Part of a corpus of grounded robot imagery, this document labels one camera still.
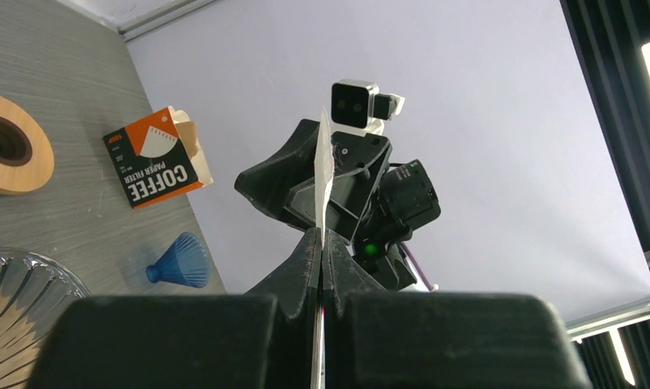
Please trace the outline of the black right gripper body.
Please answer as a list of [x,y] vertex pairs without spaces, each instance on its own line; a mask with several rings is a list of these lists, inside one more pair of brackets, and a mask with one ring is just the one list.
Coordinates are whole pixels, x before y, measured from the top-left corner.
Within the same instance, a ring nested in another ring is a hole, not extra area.
[[332,136],[335,175],[331,201],[351,215],[361,215],[372,192],[375,164],[389,157],[389,138],[381,135],[347,134],[337,131]]

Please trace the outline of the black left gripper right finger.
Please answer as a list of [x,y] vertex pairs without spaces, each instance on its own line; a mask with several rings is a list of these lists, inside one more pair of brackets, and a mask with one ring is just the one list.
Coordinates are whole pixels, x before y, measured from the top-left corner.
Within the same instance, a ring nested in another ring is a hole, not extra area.
[[323,235],[329,388],[589,388],[556,309],[513,293],[384,289]]

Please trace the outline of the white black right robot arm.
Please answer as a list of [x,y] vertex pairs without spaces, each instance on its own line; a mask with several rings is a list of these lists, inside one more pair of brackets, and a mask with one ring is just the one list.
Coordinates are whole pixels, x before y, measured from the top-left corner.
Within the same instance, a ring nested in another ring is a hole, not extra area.
[[[280,150],[238,174],[235,190],[272,219],[301,231],[315,227],[318,132],[318,122],[301,120]],[[425,168],[419,160],[391,163],[391,141],[381,135],[337,131],[331,142],[326,227],[353,248],[354,261],[385,289],[414,284],[402,244],[441,213]]]

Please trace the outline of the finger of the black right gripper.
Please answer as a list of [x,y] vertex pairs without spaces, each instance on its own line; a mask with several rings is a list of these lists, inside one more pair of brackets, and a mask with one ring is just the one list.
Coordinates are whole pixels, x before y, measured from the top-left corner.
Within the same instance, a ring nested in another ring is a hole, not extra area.
[[[378,166],[336,169],[326,209],[326,227],[349,244],[363,240],[366,223],[370,221],[371,199],[378,186]],[[293,187],[284,208],[306,222],[308,228],[315,226],[314,179]]]
[[318,129],[318,122],[302,119],[275,154],[237,175],[234,189],[265,216],[293,228],[313,227],[285,205],[290,190],[314,176]]

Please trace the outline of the white paper coffee filter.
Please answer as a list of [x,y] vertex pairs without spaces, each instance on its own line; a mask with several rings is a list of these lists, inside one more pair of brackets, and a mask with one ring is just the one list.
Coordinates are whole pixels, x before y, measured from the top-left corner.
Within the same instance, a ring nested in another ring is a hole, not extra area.
[[314,156],[314,209],[315,226],[320,231],[321,247],[325,245],[327,230],[327,205],[331,197],[334,179],[334,154],[331,127],[327,110],[321,110],[318,138]]

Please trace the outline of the clear grey ribbed dripper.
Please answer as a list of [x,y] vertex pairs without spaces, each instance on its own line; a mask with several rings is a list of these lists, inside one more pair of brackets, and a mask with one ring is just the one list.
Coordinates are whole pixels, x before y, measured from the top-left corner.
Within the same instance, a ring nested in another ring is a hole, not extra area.
[[72,302],[89,295],[59,262],[0,248],[0,388],[24,387],[53,325]]

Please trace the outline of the orange coffee filter box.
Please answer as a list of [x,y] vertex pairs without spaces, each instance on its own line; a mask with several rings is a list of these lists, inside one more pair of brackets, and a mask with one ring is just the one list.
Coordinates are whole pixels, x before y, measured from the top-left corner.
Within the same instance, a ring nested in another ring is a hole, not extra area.
[[133,209],[213,183],[196,124],[183,110],[168,106],[102,140]]

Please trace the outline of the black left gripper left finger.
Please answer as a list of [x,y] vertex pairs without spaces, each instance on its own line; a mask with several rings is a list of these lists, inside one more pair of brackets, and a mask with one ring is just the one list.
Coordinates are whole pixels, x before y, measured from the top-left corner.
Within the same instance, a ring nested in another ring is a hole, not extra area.
[[30,388],[317,388],[322,234],[242,295],[98,296],[49,334]]

